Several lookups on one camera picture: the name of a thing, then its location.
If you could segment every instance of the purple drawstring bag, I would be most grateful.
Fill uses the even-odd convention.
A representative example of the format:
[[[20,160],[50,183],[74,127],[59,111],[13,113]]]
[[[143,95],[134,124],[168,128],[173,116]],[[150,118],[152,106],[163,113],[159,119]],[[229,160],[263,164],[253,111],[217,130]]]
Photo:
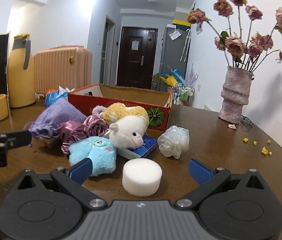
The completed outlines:
[[[39,139],[39,137],[58,137],[59,133],[57,128],[60,124],[69,120],[83,123],[86,118],[87,117],[83,113],[76,109],[67,100],[60,98],[50,107],[45,109],[35,122],[31,123],[29,132],[35,139]]]

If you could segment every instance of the pink suitcase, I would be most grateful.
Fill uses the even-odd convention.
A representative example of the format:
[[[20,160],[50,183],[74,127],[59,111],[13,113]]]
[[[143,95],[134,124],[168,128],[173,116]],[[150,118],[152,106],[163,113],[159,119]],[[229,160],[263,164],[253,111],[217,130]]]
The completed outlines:
[[[36,93],[59,86],[70,90],[91,84],[92,53],[83,46],[58,46],[34,55]]]

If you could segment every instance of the refrigerator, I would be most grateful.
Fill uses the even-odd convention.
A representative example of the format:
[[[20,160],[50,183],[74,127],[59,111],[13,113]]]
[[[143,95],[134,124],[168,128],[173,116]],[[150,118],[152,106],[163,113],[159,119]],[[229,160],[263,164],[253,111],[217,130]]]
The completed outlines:
[[[185,62],[184,57],[182,58],[182,61],[180,61],[180,59],[185,45],[187,32],[179,30],[181,32],[181,36],[173,41],[169,36],[169,34],[173,31],[175,31],[173,28],[166,27],[164,29],[159,75],[169,72],[170,69],[168,66],[170,66],[172,69],[177,68],[180,70],[182,77],[185,78],[188,58],[186,58]],[[164,92],[167,91],[167,85],[161,79],[158,81],[157,90]]]

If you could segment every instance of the gray thermos handle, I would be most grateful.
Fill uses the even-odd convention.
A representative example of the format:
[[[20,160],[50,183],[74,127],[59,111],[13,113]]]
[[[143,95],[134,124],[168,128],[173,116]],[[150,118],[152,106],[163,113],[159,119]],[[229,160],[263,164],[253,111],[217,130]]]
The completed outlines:
[[[14,41],[12,50],[14,49],[26,49],[26,56],[23,64],[23,69],[26,70],[30,60],[31,40],[29,40],[27,37],[23,37],[22,39]]]

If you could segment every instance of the paper notice on door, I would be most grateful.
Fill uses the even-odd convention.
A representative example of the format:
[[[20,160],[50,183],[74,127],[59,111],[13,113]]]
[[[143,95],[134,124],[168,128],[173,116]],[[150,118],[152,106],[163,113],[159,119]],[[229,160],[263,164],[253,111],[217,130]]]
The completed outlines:
[[[139,41],[132,41],[131,50],[138,50],[138,49],[139,49]]]

